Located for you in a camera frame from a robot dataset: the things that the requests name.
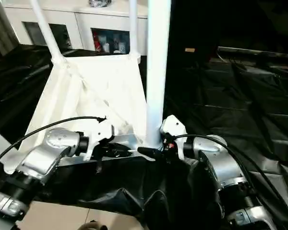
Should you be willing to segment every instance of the floor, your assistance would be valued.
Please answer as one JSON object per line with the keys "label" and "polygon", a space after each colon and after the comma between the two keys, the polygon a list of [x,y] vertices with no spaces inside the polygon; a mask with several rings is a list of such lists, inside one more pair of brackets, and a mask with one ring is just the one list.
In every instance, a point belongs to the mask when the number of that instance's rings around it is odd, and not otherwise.
{"label": "floor", "polygon": [[33,202],[21,230],[77,230],[82,224],[96,220],[109,230],[144,230],[136,218],[82,207]]}

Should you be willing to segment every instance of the black tarp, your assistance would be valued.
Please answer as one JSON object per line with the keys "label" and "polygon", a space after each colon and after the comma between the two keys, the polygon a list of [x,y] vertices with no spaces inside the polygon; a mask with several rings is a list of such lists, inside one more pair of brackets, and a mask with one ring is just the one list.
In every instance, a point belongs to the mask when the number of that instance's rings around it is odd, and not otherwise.
{"label": "black tarp", "polygon": [[[90,56],[92,51],[62,51]],[[145,58],[140,72],[145,87]],[[19,46],[0,62],[0,133],[13,142],[25,133],[51,71],[46,47]],[[257,162],[288,201],[288,72],[231,63],[167,71],[164,117],[174,114],[188,133],[222,136],[239,157]],[[247,161],[252,180],[273,215],[288,229],[288,213]],[[197,161],[144,158],[62,167],[37,199],[119,212],[150,230],[217,229],[215,193]]]}

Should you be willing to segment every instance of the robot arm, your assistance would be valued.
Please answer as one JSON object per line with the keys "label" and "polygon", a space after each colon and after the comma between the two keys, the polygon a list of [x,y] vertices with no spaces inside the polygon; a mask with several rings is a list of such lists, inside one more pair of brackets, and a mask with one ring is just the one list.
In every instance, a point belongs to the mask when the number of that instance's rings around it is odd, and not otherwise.
{"label": "robot arm", "polygon": [[55,172],[61,158],[87,153],[88,146],[89,138],[81,132],[64,128],[47,131],[43,142],[27,154],[0,187],[0,230],[13,229],[15,221],[23,219],[33,198]]}
{"label": "robot arm", "polygon": [[[172,136],[186,134],[184,125],[174,116],[168,117],[162,133]],[[227,146],[226,141],[216,135],[209,135]],[[222,218],[225,217],[233,229],[258,229],[269,227],[276,230],[271,215],[260,204],[256,193],[244,177],[240,166],[220,144],[205,138],[184,138],[176,141],[180,159],[184,155],[195,158],[206,165],[216,185]]]}

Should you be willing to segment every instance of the white frame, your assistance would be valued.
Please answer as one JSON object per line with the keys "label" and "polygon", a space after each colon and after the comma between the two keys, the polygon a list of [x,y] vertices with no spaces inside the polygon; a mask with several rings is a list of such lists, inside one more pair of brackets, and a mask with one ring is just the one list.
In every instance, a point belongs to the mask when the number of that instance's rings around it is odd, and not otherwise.
{"label": "white frame", "polygon": [[[104,30],[129,31],[129,17],[76,13],[76,19],[81,34],[84,49],[95,51],[93,34],[91,28]],[[147,19],[137,18],[138,22],[138,52],[147,55]]]}
{"label": "white frame", "polygon": [[[25,45],[33,45],[23,24],[23,22],[37,23],[38,20],[33,10],[20,8],[4,9],[19,42]],[[73,49],[83,48],[75,13],[47,10],[44,10],[43,13],[45,14],[48,23],[62,24],[66,26]]]}

